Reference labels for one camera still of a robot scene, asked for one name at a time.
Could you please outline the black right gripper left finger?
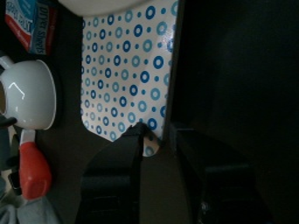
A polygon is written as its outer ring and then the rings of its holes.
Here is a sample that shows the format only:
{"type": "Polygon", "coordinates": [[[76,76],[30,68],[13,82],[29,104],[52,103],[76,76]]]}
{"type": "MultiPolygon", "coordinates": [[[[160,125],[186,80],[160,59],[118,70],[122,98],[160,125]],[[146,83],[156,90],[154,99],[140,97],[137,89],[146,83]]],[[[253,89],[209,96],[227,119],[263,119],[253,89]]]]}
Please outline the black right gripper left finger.
{"type": "Polygon", "coordinates": [[[129,126],[88,162],[74,224],[138,224],[140,166],[146,126],[129,126]]]}

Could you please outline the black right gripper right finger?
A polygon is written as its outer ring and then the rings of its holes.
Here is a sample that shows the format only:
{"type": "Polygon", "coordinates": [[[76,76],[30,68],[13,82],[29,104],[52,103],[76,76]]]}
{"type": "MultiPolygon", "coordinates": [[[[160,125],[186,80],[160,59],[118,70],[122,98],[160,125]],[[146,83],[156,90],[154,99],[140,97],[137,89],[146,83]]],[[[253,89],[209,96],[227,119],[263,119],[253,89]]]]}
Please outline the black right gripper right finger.
{"type": "Polygon", "coordinates": [[[253,168],[227,144],[174,122],[170,146],[181,170],[192,224],[273,224],[253,168]]]}

